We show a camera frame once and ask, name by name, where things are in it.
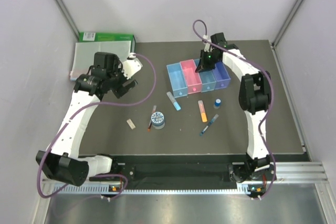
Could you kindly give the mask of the round blue patterned tin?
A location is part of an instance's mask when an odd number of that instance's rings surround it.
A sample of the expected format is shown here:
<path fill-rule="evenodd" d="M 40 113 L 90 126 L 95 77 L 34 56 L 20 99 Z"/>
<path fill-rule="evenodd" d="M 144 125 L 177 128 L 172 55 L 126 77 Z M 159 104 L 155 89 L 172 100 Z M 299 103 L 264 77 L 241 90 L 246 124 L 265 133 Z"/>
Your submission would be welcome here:
<path fill-rule="evenodd" d="M 157 130 L 160 130 L 162 128 L 164 128 L 165 126 L 165 116 L 162 112 L 154 112 L 151 115 L 151 123 L 152 123 L 152 127 L 154 127 Z"/>

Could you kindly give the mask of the pink drawer bin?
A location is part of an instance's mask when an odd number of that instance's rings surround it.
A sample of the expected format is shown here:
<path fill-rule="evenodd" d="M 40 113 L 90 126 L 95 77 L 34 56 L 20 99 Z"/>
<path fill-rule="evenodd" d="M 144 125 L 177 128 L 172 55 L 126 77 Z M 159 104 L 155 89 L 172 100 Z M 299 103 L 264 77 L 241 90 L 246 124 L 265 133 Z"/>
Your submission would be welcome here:
<path fill-rule="evenodd" d="M 187 85 L 188 94 L 199 93 L 202 90 L 202 81 L 198 73 L 195 72 L 196 64 L 193 59 L 180 62 L 184 79 Z"/>

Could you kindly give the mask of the translucent mesh zipper pouch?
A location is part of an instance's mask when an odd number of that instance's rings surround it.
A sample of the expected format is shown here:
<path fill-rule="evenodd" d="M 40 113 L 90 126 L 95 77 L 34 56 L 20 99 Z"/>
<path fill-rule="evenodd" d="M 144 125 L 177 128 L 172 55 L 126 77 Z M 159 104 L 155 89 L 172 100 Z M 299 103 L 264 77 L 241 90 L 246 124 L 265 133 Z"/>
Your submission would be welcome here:
<path fill-rule="evenodd" d="M 76 81 L 82 74 L 88 73 L 89 67 L 106 65 L 105 55 L 117 55 L 120 62 L 127 60 L 135 51 L 135 41 L 99 41 L 78 42 L 75 45 L 75 55 L 70 80 Z"/>

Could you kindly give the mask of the sky blue drawer bin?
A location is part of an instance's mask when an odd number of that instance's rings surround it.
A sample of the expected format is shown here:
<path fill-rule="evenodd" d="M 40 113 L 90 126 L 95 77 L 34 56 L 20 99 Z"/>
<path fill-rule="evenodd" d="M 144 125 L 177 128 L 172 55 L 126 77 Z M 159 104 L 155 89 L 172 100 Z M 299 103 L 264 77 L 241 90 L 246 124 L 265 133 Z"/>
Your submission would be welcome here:
<path fill-rule="evenodd" d="M 199 76 L 202 82 L 202 90 L 201 90 L 202 93 L 210 92 L 215 89 L 216 79 L 212 71 L 200 72 Z"/>

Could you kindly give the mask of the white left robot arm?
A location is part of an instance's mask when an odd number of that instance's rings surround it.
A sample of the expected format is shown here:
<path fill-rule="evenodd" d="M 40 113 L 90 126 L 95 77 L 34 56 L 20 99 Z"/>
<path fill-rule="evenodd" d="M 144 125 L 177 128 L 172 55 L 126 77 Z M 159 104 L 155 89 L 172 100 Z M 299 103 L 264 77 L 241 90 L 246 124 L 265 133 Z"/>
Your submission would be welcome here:
<path fill-rule="evenodd" d="M 141 70 L 142 63 L 134 53 L 121 61 L 116 54 L 96 52 L 88 72 L 75 81 L 70 106 L 54 144 L 38 151 L 36 162 L 44 175 L 65 184 L 81 186 L 87 178 L 102 174 L 114 180 L 119 168 L 113 158 L 101 154 L 80 158 L 79 147 L 88 123 L 103 96 L 112 92 L 122 97 L 138 83 L 131 78 Z"/>

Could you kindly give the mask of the purple drawer bin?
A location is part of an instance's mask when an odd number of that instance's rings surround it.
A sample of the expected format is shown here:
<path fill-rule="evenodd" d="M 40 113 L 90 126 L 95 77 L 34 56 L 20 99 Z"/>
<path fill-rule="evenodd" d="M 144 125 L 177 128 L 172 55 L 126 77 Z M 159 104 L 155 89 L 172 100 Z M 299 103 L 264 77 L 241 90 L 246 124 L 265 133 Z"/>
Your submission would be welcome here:
<path fill-rule="evenodd" d="M 227 88 L 230 84 L 231 78 L 222 62 L 215 64 L 215 69 L 212 70 L 216 84 L 215 90 Z"/>

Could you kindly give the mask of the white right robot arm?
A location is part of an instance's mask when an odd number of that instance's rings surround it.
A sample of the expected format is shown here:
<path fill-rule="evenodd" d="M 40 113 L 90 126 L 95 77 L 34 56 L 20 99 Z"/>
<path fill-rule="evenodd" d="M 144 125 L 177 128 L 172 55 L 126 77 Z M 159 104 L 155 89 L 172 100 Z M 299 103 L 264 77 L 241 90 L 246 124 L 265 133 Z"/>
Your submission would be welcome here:
<path fill-rule="evenodd" d="M 203 35 L 205 44 L 196 72 L 215 69 L 221 63 L 240 80 L 238 102 L 245 112 L 248 127 L 248 147 L 243 165 L 234 165 L 231 177 L 237 182 L 258 179 L 270 168 L 272 155 L 266 146 L 266 115 L 272 107 L 270 75 L 247 60 L 238 47 L 228 44 L 223 33 Z"/>

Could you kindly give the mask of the blue capped ink bottle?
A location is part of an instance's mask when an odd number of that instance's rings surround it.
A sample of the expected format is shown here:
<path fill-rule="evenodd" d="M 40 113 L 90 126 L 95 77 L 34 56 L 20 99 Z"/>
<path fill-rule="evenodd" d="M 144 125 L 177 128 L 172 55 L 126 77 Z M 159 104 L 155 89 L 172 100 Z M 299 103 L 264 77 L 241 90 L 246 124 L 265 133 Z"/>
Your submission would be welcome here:
<path fill-rule="evenodd" d="M 221 99 L 216 99 L 214 102 L 214 108 L 218 109 L 221 106 Z"/>

